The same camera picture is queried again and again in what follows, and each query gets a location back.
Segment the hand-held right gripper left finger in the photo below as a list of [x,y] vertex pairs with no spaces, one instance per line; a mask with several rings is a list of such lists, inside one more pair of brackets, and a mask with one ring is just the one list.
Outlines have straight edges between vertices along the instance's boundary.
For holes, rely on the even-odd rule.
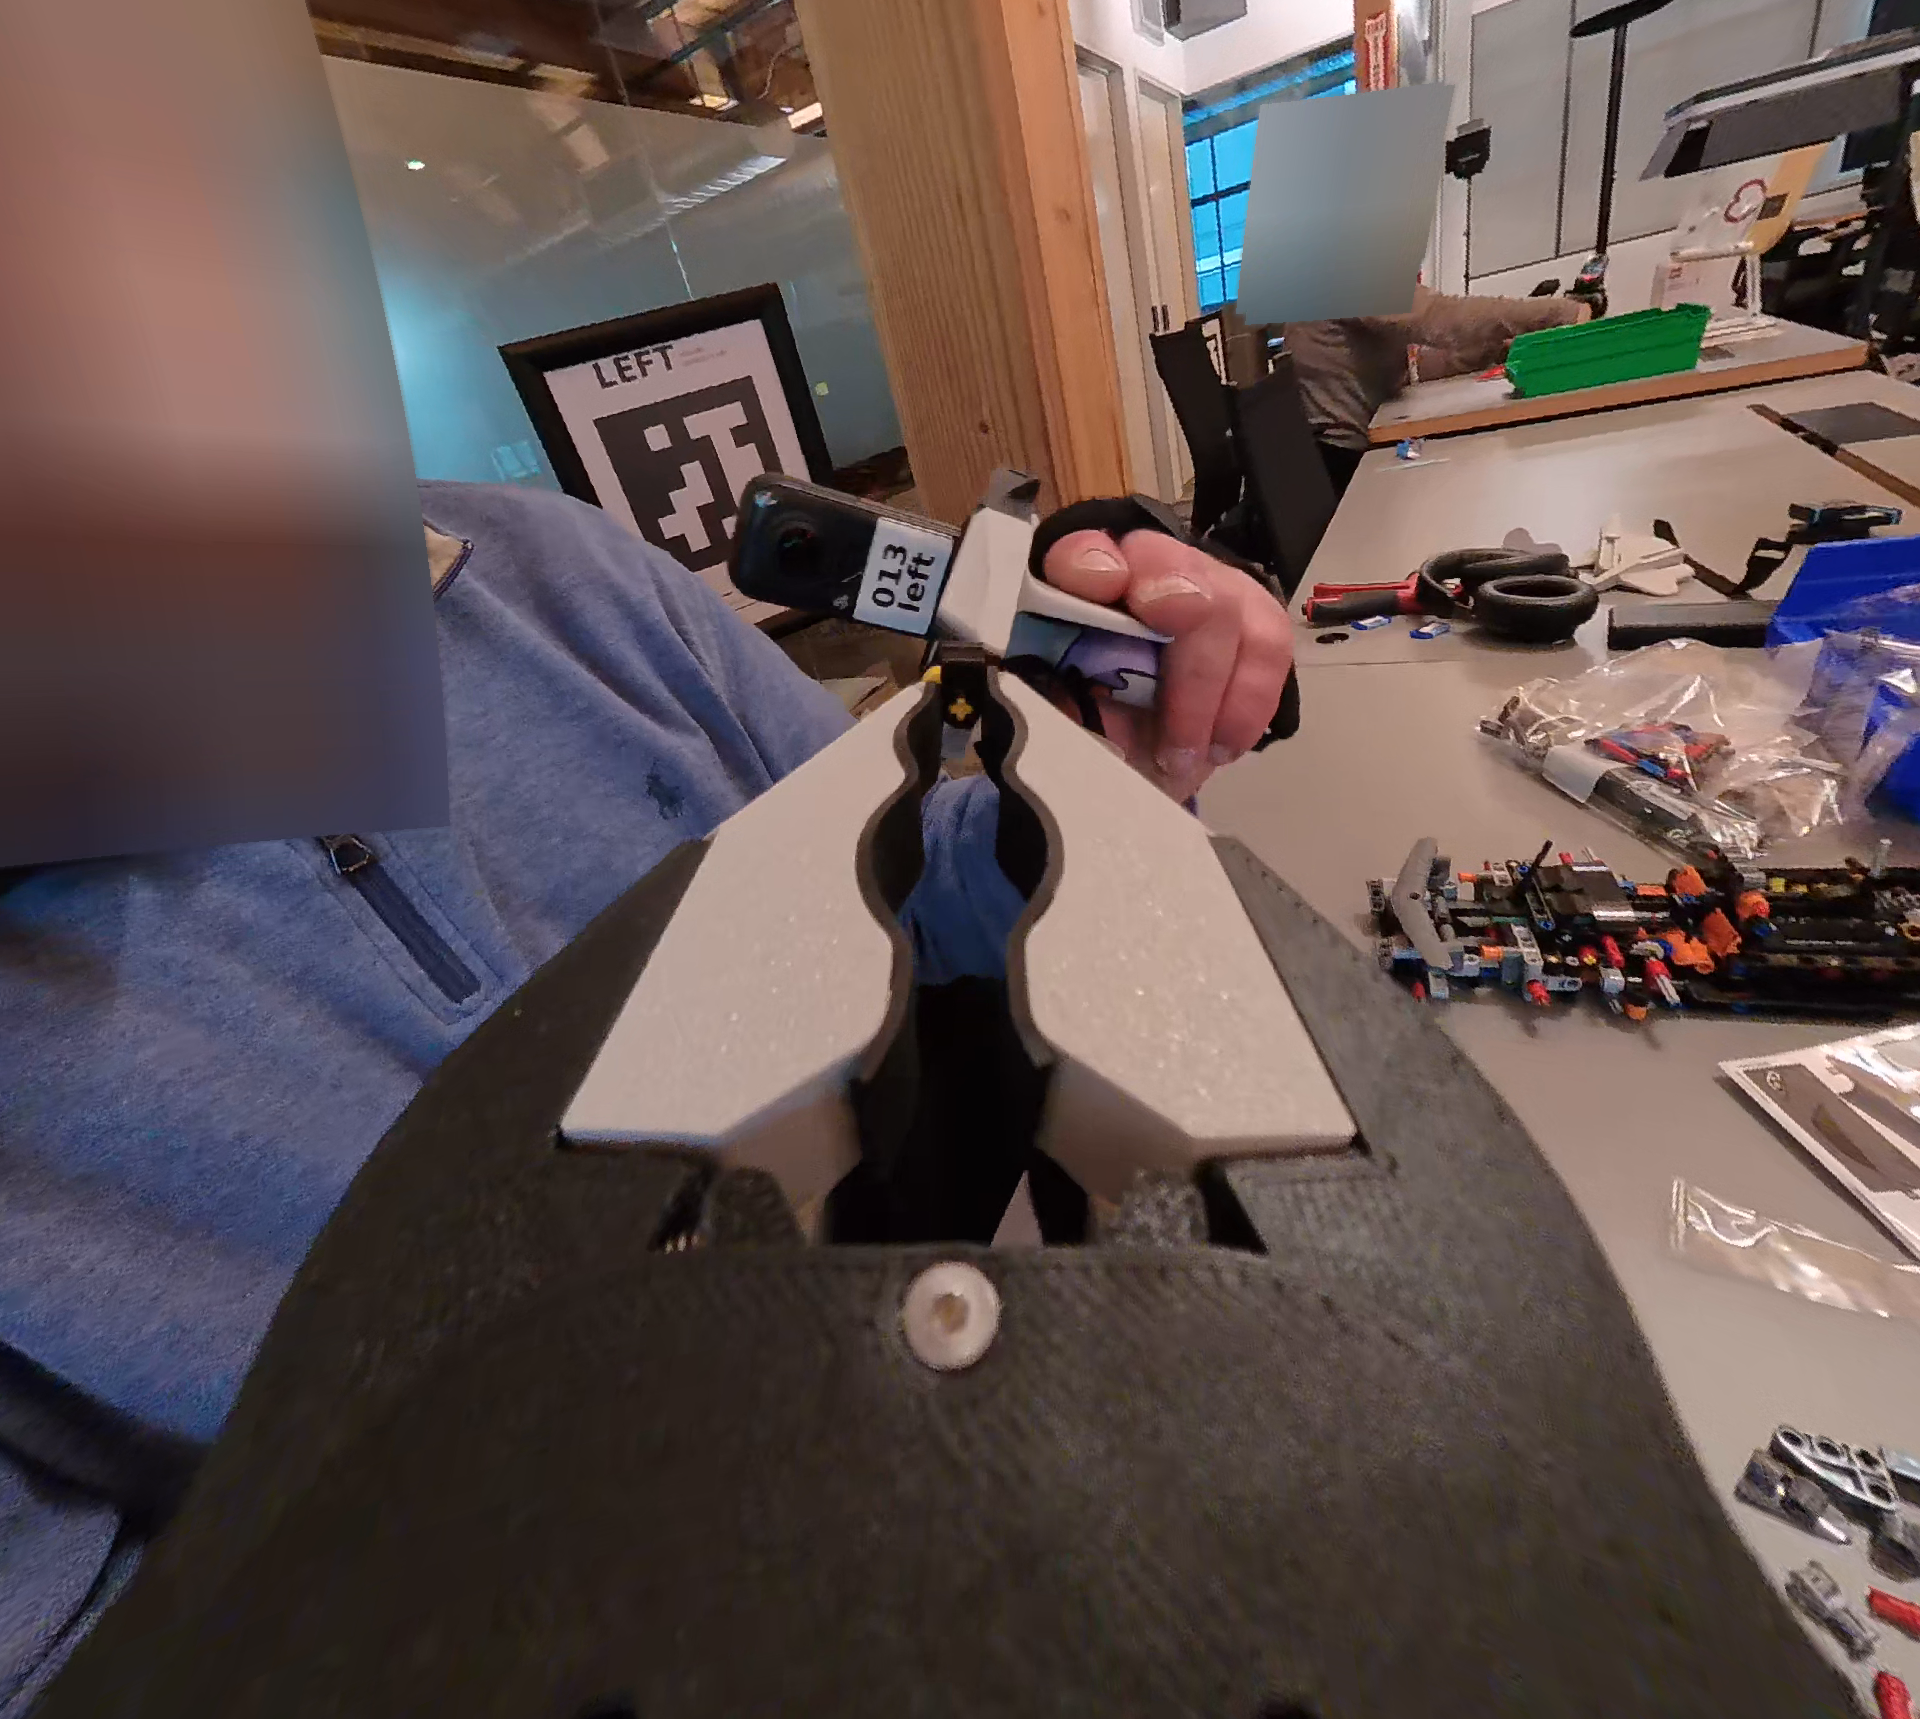
[[812,1241],[885,1235],[924,1107],[900,903],[941,773],[931,683],[719,822],[567,1104],[572,1149],[762,1172]]

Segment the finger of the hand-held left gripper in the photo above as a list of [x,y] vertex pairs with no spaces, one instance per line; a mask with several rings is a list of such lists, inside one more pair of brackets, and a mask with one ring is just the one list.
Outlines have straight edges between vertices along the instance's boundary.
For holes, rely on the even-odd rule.
[[1044,628],[1017,626],[1020,591],[1038,524],[1038,476],[995,469],[956,536],[938,600],[931,662],[977,644],[998,658],[1044,656]]

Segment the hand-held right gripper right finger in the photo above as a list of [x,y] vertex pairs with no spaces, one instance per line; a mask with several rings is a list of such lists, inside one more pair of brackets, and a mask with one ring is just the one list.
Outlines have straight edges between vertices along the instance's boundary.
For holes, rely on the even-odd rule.
[[1137,1175],[1348,1161],[1359,1131],[1202,819],[1010,673],[981,679],[1003,960],[1044,1100],[995,1248],[1076,1241]]

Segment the partly built lego car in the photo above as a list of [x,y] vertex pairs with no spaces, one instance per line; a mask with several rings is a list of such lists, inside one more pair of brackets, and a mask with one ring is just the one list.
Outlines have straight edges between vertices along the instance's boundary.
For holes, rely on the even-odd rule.
[[1916,1009],[1916,867],[1712,859],[1638,878],[1543,845],[1457,871],[1422,839],[1366,881],[1366,917],[1383,974],[1430,1004],[1496,992],[1627,1022]]

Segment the pile of lego pieces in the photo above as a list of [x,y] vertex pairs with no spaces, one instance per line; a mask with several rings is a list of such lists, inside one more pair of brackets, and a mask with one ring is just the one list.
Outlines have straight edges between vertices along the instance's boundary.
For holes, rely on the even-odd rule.
[[1783,1597],[1848,1672],[1870,1715],[1916,1712],[1916,1461],[1776,1426],[1733,1499],[1807,1544]]

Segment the person's left forearm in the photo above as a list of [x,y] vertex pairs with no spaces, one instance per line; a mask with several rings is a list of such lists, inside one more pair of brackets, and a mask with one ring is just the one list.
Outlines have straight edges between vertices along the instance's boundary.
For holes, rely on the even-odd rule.
[[900,903],[914,983],[1003,976],[1024,892],[998,871],[998,789],[984,773],[941,778],[920,800],[924,871]]

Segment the clear bag of lego pieces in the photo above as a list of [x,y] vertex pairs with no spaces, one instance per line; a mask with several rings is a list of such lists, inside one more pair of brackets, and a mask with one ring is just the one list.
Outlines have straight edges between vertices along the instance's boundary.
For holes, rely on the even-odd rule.
[[1811,656],[1668,639],[1532,679],[1478,733],[1538,780],[1694,864],[1842,822],[1842,766],[1797,720]]

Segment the person's left hand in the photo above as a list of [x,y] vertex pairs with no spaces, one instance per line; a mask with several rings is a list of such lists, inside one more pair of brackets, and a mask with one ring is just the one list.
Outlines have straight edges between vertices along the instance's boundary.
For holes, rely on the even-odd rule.
[[1154,702],[1125,706],[1086,681],[1055,687],[1079,711],[1097,699],[1107,743],[1161,792],[1188,803],[1268,733],[1291,676],[1282,602],[1238,567],[1151,524],[1119,532],[1130,503],[1063,508],[1034,531],[1038,578],[1132,614],[1165,635]]

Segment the black framed marker sign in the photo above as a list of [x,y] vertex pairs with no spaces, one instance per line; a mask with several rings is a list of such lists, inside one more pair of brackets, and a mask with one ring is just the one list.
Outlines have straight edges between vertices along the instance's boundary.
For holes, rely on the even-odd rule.
[[815,394],[776,284],[500,345],[564,492],[600,506],[748,619],[728,574],[762,471],[832,476]]

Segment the black office chair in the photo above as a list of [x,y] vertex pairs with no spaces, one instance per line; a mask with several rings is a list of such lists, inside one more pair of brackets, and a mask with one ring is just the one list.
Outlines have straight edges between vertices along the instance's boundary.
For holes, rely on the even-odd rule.
[[1151,334],[1148,351],[1195,465],[1195,540],[1253,563],[1291,596],[1337,514],[1337,486],[1294,362],[1281,358],[1262,379],[1235,388],[1213,370],[1196,324]]

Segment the red and black tool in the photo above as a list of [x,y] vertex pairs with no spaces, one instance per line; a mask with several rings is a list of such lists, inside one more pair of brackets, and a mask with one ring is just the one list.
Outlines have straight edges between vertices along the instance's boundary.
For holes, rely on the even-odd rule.
[[1361,628],[1373,619],[1421,617],[1418,573],[1383,582],[1315,582],[1299,600],[1308,628]]

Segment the wooden building column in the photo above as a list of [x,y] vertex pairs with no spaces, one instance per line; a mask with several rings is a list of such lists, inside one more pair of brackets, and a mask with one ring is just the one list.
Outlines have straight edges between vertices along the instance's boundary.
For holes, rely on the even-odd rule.
[[1069,0],[798,0],[924,506],[1130,489]]

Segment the person's torso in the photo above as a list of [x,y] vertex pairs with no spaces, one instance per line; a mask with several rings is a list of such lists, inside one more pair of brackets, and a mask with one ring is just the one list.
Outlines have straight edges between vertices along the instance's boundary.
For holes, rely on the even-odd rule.
[[187,1452],[417,1082],[664,852],[851,727],[603,510],[417,492],[449,825],[3,896],[3,1347]]

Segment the black headphones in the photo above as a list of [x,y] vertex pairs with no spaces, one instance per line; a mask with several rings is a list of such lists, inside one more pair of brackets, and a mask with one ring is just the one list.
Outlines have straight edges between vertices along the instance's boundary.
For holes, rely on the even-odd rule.
[[1465,619],[1513,644],[1563,644],[1598,607],[1596,588],[1557,547],[1460,547],[1422,560],[1418,610]]

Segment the black rectangular bar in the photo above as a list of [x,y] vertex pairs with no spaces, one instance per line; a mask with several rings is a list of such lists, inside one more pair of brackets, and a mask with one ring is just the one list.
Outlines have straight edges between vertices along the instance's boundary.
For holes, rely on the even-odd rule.
[[1628,600],[1606,610],[1606,649],[1695,641],[1723,649],[1761,649],[1774,602],[1758,600]]

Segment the white foam glider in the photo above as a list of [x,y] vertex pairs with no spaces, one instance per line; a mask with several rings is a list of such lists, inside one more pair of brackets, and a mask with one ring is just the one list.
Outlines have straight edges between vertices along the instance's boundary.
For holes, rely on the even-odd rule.
[[1694,578],[1680,545],[1656,532],[1634,532],[1619,515],[1598,526],[1594,549],[1571,568],[1602,593],[1627,591],[1666,600],[1677,596]]

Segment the green plastic bin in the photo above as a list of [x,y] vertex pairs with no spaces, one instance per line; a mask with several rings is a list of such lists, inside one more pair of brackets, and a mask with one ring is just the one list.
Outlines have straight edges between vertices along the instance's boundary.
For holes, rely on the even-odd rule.
[[1680,300],[1525,333],[1507,348],[1504,379],[1517,398],[1541,398],[1690,370],[1707,321],[1704,300]]

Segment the sticker sheet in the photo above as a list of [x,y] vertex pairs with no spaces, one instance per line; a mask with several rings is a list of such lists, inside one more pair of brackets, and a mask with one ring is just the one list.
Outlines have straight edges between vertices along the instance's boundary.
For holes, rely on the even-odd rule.
[[1916,1262],[1916,1025],[1722,1061],[1719,1075]]

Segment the blue plastic bin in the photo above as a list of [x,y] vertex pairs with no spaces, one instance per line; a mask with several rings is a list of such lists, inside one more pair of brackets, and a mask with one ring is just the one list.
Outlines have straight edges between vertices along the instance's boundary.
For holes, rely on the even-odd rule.
[[[1842,628],[1901,631],[1916,639],[1916,538],[1811,547],[1774,602],[1767,641],[1774,676],[1800,681],[1806,691],[1815,641]],[[1855,780],[1842,773],[1842,800],[1849,811],[1916,819],[1916,743],[1870,794],[1857,794]]]

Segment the black floor lamp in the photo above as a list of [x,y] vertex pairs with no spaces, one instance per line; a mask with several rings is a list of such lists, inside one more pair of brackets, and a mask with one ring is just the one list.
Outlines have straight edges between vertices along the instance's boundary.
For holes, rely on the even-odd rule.
[[1587,306],[1589,317],[1602,317],[1606,303],[1606,270],[1610,270],[1610,238],[1612,238],[1612,208],[1616,208],[1616,162],[1620,137],[1620,94],[1627,74],[1627,34],[1640,20],[1663,10],[1675,0],[1620,0],[1571,26],[1571,40],[1582,41],[1587,35],[1610,40],[1610,69],[1606,69],[1606,98],[1602,116],[1602,154],[1596,176],[1596,226],[1589,257],[1580,264],[1577,279],[1568,289],[1571,299]]

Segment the grey desk monitor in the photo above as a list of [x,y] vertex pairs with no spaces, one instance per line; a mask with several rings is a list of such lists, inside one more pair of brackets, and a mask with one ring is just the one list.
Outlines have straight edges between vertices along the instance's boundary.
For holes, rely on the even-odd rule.
[[1870,134],[1905,113],[1916,80],[1916,31],[1722,83],[1675,104],[1640,169],[1677,178],[1768,154],[1822,148],[1843,134]]

